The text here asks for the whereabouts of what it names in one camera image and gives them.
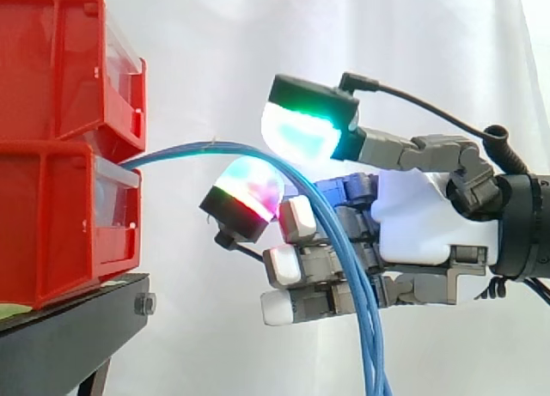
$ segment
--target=white fingertip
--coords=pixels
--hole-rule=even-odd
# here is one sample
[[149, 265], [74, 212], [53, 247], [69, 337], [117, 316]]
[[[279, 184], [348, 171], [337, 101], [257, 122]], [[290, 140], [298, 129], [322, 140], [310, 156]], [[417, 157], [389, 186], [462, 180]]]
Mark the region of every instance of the white fingertip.
[[261, 311], [268, 326], [286, 326], [294, 321], [288, 290], [272, 290], [261, 295]]

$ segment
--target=black metal shelf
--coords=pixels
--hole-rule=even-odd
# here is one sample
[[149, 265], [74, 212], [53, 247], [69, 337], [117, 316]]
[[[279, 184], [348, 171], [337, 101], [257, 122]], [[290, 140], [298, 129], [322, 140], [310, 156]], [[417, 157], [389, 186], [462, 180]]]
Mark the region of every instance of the black metal shelf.
[[104, 381], [111, 355], [148, 319], [136, 303], [149, 292], [149, 275], [125, 274], [114, 281], [74, 300], [0, 320], [2, 396], [60, 396], [81, 383], [79, 395], [101, 394], [92, 393], [99, 388], [92, 382]]

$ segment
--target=black cable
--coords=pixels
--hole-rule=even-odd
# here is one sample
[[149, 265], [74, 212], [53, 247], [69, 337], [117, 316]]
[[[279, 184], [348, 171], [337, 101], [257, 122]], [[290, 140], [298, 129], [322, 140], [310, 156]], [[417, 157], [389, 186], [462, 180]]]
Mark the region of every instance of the black cable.
[[246, 254], [248, 257], [252, 257], [253, 259], [258, 260], [260, 263], [264, 262], [264, 258], [261, 256], [261, 254], [255, 252], [254, 250], [244, 247], [242, 244], [235, 245], [235, 250], [237, 252], [241, 252], [243, 254]]
[[[479, 299], [504, 299], [506, 297], [506, 282], [510, 280], [507, 277], [496, 276], [491, 279], [489, 286], [478, 295], [475, 300]], [[523, 280], [523, 284], [532, 289], [544, 302], [550, 306], [550, 289], [538, 278], [531, 277]]]
[[418, 107], [424, 108], [426, 111], [429, 111], [430, 113], [434, 113], [437, 116], [441, 117], [442, 119], [445, 119], [455, 127], [458, 127], [461, 130], [468, 132], [475, 137], [481, 138], [484, 141], [492, 142], [492, 143], [502, 143], [508, 139], [508, 135], [503, 137], [503, 136], [491, 134], [491, 132], [477, 130], [473, 128], [471, 125], [468, 125], [463, 121], [460, 121], [457, 117], [451, 115], [450, 113], [445, 112], [441, 108], [433, 106], [427, 101], [421, 100], [420, 98], [415, 97], [414, 95], [408, 94], [405, 91], [401, 91], [400, 89], [389, 87], [388, 85], [384, 85], [378, 82], [377, 80], [373, 80], [366, 76], [360, 76], [358, 74], [352, 74], [352, 73], [346, 72], [342, 75], [342, 78], [340, 79], [339, 88], [343, 89], [344, 91], [347, 91], [350, 94], [353, 94], [353, 91], [355, 90], [371, 91], [371, 92], [382, 91], [383, 93], [393, 95], [394, 97], [401, 98], [402, 100], [408, 101]]
[[476, 128], [473, 128], [471, 125], [468, 125], [463, 121], [460, 121], [457, 117], [455, 117], [450, 113], [447, 113], [441, 108], [433, 106], [429, 102], [421, 100], [420, 98], [417, 98], [414, 95], [410, 95], [405, 91], [401, 91], [400, 89], [389, 87], [388, 85], [380, 84], [379, 91], [382, 91], [383, 93], [386, 93], [386, 94], [393, 95], [394, 97], [399, 97], [402, 100], [408, 101], [418, 107], [424, 108], [426, 111], [436, 114], [437, 116], [448, 121], [455, 127], [460, 128], [461, 130], [469, 134], [472, 134], [475, 137], [481, 138], [484, 141], [488, 141], [492, 143], [493, 142], [501, 143], [505, 141], [507, 138], [507, 137], [495, 136], [489, 132], [477, 130]]
[[550, 295], [544, 290], [547, 289], [546, 286], [544, 286], [544, 289], [540, 286], [542, 284], [539, 280], [536, 279], [525, 279], [523, 281], [523, 284], [526, 286], [529, 286], [542, 300], [546, 302], [548, 306], [550, 306]]
[[505, 174], [527, 174], [527, 165], [508, 144], [508, 131], [502, 125], [490, 125], [485, 132], [493, 136], [500, 136], [502, 141], [483, 140], [485, 152]]

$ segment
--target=black connector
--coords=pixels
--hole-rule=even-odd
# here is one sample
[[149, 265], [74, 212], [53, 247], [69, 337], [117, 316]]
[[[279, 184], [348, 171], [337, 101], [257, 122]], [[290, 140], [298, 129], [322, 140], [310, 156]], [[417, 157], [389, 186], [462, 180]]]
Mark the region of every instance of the black connector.
[[340, 78], [338, 88], [350, 94], [356, 90], [376, 92], [380, 89], [380, 82], [367, 76], [345, 72]]

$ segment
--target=metal bolt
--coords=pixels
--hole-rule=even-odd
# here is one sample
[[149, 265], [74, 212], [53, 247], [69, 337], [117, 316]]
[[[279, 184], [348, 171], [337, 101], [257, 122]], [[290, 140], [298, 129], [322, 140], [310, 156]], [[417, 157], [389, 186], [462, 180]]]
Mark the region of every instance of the metal bolt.
[[134, 310], [136, 314], [141, 316], [151, 316], [156, 310], [156, 294], [155, 293], [138, 293], [134, 302]]

